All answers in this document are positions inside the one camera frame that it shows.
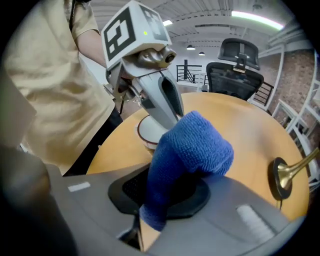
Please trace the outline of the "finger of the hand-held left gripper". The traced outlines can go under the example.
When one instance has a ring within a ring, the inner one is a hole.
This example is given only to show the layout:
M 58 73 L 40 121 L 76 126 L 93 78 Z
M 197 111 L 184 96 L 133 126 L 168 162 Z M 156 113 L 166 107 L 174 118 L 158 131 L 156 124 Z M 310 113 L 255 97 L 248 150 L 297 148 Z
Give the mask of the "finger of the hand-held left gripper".
M 158 122 L 178 122 L 184 116 L 184 106 L 177 83 L 168 70 L 159 74 Z
M 142 95 L 141 104 L 143 108 L 158 122 L 159 114 L 159 77 L 160 73 L 151 73 L 133 79 L 133 85 Z M 158 122 L 165 129 L 170 130 L 177 122 Z

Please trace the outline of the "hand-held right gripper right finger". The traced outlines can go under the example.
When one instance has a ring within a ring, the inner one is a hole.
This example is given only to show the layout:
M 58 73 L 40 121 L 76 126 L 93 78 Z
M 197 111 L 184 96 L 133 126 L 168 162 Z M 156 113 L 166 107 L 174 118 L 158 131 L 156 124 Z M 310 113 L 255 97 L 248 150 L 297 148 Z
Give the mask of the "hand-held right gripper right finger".
M 169 220 L 149 249 L 151 256 L 269 256 L 305 220 L 289 221 L 242 183 L 225 176 L 204 178 L 207 204 L 186 219 Z

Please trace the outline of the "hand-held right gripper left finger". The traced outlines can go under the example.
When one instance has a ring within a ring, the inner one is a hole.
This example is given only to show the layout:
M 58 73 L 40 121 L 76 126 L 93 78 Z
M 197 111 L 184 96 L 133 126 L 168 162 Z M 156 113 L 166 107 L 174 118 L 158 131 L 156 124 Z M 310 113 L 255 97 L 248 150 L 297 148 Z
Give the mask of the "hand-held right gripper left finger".
M 125 183 L 148 164 L 63 177 L 46 165 L 51 195 L 74 239 L 78 256 L 149 256 L 139 248 L 139 205 L 124 193 Z

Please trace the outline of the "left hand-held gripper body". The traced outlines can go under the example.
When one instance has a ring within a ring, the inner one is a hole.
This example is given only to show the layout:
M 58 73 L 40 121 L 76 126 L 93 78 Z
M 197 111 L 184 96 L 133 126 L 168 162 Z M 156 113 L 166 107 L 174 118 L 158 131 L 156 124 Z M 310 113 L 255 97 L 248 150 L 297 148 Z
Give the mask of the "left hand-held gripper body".
M 135 0 L 124 5 L 101 33 L 105 76 L 117 100 L 129 89 L 121 82 L 123 75 L 134 79 L 165 70 L 177 55 L 159 13 Z

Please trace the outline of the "white cup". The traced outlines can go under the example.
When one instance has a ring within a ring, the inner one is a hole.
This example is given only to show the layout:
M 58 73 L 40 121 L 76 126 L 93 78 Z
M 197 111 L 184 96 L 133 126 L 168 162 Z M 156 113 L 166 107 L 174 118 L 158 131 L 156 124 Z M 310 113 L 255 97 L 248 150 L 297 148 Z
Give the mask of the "white cup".
M 149 150 L 155 150 L 163 134 L 168 131 L 150 115 L 144 117 L 136 126 L 136 134 Z

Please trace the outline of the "blue cloth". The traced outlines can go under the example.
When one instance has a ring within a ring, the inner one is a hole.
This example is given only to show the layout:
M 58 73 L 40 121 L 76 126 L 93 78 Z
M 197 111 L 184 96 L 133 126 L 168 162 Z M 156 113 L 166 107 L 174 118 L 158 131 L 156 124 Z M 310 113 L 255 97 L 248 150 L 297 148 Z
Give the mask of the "blue cloth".
M 232 145 L 214 126 L 198 111 L 187 113 L 159 140 L 148 171 L 140 219 L 161 232 L 176 181 L 194 172 L 224 176 L 233 160 Z

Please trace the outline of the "person's left forearm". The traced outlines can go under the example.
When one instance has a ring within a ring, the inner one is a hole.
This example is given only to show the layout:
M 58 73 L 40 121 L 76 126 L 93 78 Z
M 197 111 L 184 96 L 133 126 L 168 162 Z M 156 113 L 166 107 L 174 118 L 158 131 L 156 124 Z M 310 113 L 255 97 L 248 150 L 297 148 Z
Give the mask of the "person's left forearm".
M 96 30 L 90 29 L 83 32 L 75 39 L 75 43 L 82 55 L 104 68 L 107 67 L 102 38 Z

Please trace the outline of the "person's black trousers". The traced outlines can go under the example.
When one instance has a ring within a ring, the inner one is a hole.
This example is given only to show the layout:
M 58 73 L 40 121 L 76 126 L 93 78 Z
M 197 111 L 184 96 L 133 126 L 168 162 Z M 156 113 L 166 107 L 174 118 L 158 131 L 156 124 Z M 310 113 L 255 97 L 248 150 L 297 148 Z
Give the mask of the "person's black trousers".
M 105 123 L 100 127 L 97 133 L 93 136 L 91 141 L 82 151 L 80 156 L 69 168 L 69 170 L 63 175 L 64 177 L 85 175 L 99 150 L 98 146 L 101 146 L 108 136 L 123 122 L 123 119 L 114 107 L 110 116 Z

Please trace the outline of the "black office chair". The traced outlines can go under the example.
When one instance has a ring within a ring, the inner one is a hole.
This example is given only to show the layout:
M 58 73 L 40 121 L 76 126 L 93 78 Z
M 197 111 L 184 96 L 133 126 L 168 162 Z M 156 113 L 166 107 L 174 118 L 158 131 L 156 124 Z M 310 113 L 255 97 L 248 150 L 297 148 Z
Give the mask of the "black office chair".
M 249 100 L 264 82 L 258 71 L 261 69 L 258 47 L 238 39 L 223 40 L 218 59 L 231 62 L 210 62 L 206 66 L 209 92 Z

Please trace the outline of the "table lamp with white shade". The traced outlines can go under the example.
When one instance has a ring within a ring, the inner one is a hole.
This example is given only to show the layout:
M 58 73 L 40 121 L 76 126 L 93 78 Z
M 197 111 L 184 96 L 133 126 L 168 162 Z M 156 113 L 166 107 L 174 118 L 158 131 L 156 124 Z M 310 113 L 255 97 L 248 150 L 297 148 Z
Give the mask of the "table lamp with white shade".
M 320 153 L 320 149 L 315 148 L 310 154 L 293 165 L 287 165 L 281 157 L 276 157 L 269 165 L 267 178 L 270 192 L 277 201 L 282 201 L 291 195 L 293 178 L 299 171 L 305 168 Z

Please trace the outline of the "person's beige shirt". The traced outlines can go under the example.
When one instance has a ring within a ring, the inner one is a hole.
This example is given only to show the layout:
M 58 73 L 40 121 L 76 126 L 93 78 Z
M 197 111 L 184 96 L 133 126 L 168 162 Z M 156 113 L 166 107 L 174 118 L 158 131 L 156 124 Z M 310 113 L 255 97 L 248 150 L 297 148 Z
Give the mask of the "person's beige shirt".
M 76 45 L 88 30 L 100 34 L 91 0 L 40 0 L 4 55 L 5 71 L 36 111 L 22 145 L 62 175 L 116 107 Z

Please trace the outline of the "long ceiling light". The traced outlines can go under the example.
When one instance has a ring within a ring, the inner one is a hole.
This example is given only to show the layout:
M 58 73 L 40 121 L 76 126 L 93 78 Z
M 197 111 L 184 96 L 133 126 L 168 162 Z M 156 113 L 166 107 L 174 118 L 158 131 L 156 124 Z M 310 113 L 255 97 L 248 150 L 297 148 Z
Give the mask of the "long ceiling light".
M 266 17 L 263 16 L 259 16 L 256 14 L 252 14 L 252 13 L 248 13 L 248 12 L 242 12 L 242 11 L 235 11 L 233 10 L 231 12 L 231 16 L 232 17 L 236 17 L 236 18 L 242 18 L 242 19 L 246 19 L 246 20 L 250 20 L 250 21 L 255 21 L 264 25 L 267 25 L 269 27 L 272 27 L 278 31 L 282 30 L 284 28 L 283 24 L 280 24 L 274 20 L 268 19 Z

